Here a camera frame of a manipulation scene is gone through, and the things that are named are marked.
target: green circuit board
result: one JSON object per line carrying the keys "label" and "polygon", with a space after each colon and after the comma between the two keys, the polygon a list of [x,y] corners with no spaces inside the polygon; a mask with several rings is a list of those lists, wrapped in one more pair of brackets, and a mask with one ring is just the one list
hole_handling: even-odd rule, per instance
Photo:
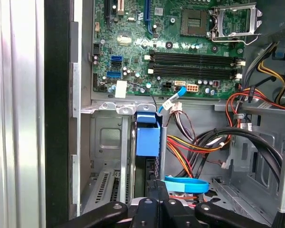
{"label": "green circuit board", "polygon": [[[118,5],[117,0],[105,1],[107,0],[95,0],[93,44],[94,51],[98,49],[99,52],[99,62],[92,67],[93,90],[95,92],[114,94],[117,80],[128,82],[127,95],[171,96],[175,94],[174,81],[184,81],[186,85],[199,86],[197,92],[187,92],[185,96],[188,97],[226,99],[235,92],[236,81],[231,79],[206,79],[208,81],[206,85],[198,84],[198,80],[205,80],[200,77],[171,74],[161,76],[159,79],[156,74],[148,73],[149,61],[145,60],[144,56],[148,55],[149,50],[152,49],[162,53],[242,58],[244,50],[242,43],[213,43],[205,34],[184,34],[183,18],[186,16],[185,10],[201,10],[208,13],[212,7],[244,4],[249,3],[250,0],[151,0],[148,23],[149,26],[154,24],[157,26],[153,34],[150,33],[150,27],[144,20],[146,0],[124,0],[123,15],[112,11],[112,6]],[[104,16],[106,4],[110,6],[109,20],[106,20]],[[249,12],[245,10],[232,12],[231,15],[226,14],[223,24],[224,33],[246,31],[248,16]],[[188,18],[186,23],[188,23],[186,26],[193,28],[201,26],[200,20],[195,18]],[[211,20],[208,17],[207,23],[203,25],[207,31],[210,23]],[[167,42],[171,42],[173,48],[167,49]],[[192,49],[192,45],[199,46],[199,49]],[[122,56],[122,66],[113,67],[110,62],[111,56]],[[107,71],[120,71],[122,74],[124,66],[131,71],[126,76],[122,75],[121,78],[106,77]],[[171,89],[163,90],[162,85],[166,82],[172,84]]]}

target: side panel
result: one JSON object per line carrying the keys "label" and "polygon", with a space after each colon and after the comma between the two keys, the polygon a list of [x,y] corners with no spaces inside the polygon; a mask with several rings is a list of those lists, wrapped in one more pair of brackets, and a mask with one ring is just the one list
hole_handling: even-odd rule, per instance
{"label": "side panel", "polygon": [[44,135],[44,2],[0,0],[0,228],[46,227]]}

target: blue plastic clip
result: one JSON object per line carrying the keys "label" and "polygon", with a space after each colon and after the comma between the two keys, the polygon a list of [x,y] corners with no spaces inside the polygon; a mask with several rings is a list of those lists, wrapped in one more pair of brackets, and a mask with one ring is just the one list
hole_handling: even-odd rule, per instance
{"label": "blue plastic clip", "polygon": [[164,182],[168,191],[201,194],[209,190],[208,182],[195,178],[166,176]]}

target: capacitor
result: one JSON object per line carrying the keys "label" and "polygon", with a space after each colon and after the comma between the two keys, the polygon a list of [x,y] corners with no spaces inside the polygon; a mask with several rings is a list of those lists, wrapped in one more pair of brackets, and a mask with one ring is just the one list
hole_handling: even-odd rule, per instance
{"label": "capacitor", "polygon": [[153,26],[152,26],[152,31],[155,32],[156,29],[157,29],[157,25],[153,25]]}
{"label": "capacitor", "polygon": [[116,13],[116,10],[117,10],[116,5],[113,5],[113,6],[112,6],[112,11],[113,11],[113,13]]}

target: motherboard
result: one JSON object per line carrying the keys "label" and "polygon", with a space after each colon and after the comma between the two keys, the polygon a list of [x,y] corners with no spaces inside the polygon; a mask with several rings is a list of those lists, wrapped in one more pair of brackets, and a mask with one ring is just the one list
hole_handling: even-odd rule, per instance
{"label": "motherboard", "polygon": [[[93,90],[127,95],[229,98],[241,78],[244,44],[213,42],[213,9],[249,0],[95,0]],[[247,31],[249,11],[226,11],[222,32]]]}

